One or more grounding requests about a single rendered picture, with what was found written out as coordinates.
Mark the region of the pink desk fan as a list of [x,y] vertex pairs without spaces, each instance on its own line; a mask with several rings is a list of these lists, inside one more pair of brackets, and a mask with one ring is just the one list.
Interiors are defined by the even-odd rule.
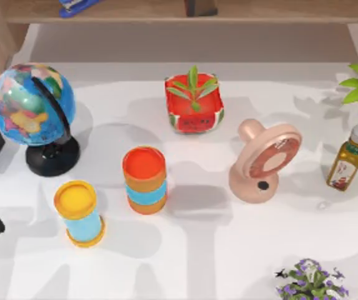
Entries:
[[256,119],[241,122],[238,133],[245,145],[230,168],[229,187],[242,201],[264,203],[275,195],[278,172],[298,153],[302,136],[290,124],[265,128]]

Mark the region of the blue world globe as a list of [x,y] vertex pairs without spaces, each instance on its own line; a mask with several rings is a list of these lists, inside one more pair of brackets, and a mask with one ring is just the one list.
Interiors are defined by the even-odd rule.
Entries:
[[17,64],[0,75],[0,130],[23,144],[29,169],[44,177],[62,175],[79,160],[71,134],[76,103],[69,81],[45,64]]

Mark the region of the purple flower plant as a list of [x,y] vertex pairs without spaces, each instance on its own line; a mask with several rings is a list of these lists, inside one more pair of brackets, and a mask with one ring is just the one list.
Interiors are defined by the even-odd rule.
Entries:
[[314,259],[304,258],[292,268],[274,273],[282,300],[350,300],[345,276],[336,267],[328,271]]

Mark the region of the blue stapler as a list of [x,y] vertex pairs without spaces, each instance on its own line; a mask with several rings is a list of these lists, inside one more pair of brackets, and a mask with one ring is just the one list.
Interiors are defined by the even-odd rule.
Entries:
[[61,18],[71,18],[88,8],[91,8],[101,0],[59,0],[61,9],[59,10],[59,16]]

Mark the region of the watermelon plant pot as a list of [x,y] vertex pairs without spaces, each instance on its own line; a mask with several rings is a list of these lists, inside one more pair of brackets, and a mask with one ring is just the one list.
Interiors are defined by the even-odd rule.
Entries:
[[208,132],[224,118],[218,78],[199,72],[197,66],[166,78],[165,92],[170,124],[179,133]]

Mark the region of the yellow oil bottle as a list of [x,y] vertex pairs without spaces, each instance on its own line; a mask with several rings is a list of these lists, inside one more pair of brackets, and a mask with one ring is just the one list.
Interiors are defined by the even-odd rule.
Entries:
[[342,144],[326,179],[328,186],[345,191],[358,171],[358,124]]

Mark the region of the wooden open shelf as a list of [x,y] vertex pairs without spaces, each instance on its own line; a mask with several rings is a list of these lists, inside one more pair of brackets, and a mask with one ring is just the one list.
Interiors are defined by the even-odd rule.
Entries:
[[[220,29],[237,28],[240,33],[254,24],[358,24],[358,0],[217,0],[215,16],[187,17],[184,0],[101,0],[71,18],[58,15],[57,0],[0,0],[0,47],[8,57],[17,54],[29,27],[42,24],[50,29],[49,40],[40,42],[35,58],[43,61],[79,63],[89,61],[137,61],[134,35],[146,59],[173,60],[183,52],[169,37],[183,35],[185,45],[195,32],[205,29],[215,36],[212,49],[222,48]],[[155,56],[153,49],[167,46]]]

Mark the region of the dark box on shelf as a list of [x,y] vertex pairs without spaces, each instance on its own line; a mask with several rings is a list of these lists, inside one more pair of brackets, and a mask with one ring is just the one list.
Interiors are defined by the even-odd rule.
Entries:
[[187,17],[215,16],[218,14],[217,0],[184,0]]

